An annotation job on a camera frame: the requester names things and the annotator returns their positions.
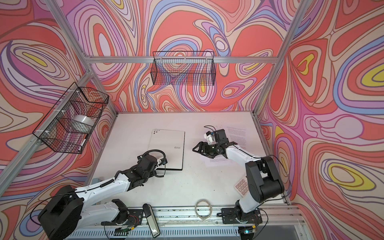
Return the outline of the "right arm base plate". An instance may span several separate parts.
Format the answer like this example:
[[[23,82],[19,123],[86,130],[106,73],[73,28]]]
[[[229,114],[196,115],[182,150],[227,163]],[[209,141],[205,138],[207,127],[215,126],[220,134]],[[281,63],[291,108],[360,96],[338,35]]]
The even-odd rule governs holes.
[[[253,224],[257,226],[263,222],[259,210],[243,213],[238,208],[221,208],[221,211],[217,213],[217,217],[222,218],[223,224]]]

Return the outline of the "printed paper sheet lower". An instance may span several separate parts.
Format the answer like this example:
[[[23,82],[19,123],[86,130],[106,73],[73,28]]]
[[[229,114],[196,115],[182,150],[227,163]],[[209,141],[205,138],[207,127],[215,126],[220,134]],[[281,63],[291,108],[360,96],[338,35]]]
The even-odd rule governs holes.
[[[241,148],[245,150],[247,149],[248,140],[247,140],[247,133],[245,129],[227,127],[226,134],[231,142],[236,142]]]

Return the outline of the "white pink calculator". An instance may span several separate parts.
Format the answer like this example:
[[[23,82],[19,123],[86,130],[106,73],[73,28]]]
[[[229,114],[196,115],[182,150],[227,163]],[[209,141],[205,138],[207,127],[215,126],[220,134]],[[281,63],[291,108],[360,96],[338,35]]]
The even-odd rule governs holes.
[[[234,186],[235,190],[244,197],[249,192],[248,180],[243,176]]]

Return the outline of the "silver tape roll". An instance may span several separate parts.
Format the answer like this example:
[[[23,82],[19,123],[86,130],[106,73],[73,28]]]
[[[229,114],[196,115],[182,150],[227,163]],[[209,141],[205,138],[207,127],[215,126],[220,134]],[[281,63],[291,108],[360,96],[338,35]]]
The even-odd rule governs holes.
[[[91,127],[95,124],[94,120],[85,115],[76,115],[73,117],[73,120]]]

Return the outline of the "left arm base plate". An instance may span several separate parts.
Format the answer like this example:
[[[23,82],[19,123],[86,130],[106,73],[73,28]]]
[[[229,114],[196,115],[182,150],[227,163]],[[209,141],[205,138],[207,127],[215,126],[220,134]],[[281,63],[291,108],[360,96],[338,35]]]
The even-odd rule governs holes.
[[[111,222],[102,222],[102,226],[127,226],[137,227],[143,220],[143,209],[128,209],[126,213],[118,214]]]

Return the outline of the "white black lever arch folder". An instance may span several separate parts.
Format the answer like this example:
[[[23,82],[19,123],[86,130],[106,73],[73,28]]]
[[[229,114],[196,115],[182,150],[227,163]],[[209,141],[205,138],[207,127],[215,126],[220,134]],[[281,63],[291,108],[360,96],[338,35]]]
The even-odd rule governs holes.
[[[160,150],[166,154],[168,171],[182,171],[184,163],[185,132],[153,129],[148,150]]]

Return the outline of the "black handheld scanner device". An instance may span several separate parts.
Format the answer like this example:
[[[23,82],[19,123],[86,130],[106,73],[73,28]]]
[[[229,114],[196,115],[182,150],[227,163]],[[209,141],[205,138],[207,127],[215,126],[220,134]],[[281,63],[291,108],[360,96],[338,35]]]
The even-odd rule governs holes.
[[[144,211],[148,226],[150,228],[152,237],[154,239],[159,237],[161,234],[161,231],[157,223],[156,217],[154,215],[152,206],[149,204],[143,204],[143,211]]]

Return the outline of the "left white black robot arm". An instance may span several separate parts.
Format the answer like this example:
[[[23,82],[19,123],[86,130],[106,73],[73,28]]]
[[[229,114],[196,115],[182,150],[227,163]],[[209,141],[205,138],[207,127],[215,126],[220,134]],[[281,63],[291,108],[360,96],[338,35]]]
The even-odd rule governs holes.
[[[145,154],[138,157],[136,165],[108,180],[80,188],[64,186],[47,199],[38,221],[50,240],[64,240],[77,229],[102,222],[124,225],[129,218],[128,207],[119,199],[102,201],[143,186],[157,166],[157,158]]]

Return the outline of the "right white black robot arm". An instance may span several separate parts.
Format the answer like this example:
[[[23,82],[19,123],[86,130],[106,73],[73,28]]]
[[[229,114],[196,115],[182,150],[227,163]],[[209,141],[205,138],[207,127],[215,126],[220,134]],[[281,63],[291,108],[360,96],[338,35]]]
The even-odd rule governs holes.
[[[235,204],[239,215],[251,213],[267,200],[285,192],[280,173],[270,156],[258,157],[242,149],[235,142],[214,145],[199,142],[193,148],[193,152],[209,159],[222,155],[245,167],[249,192]]]

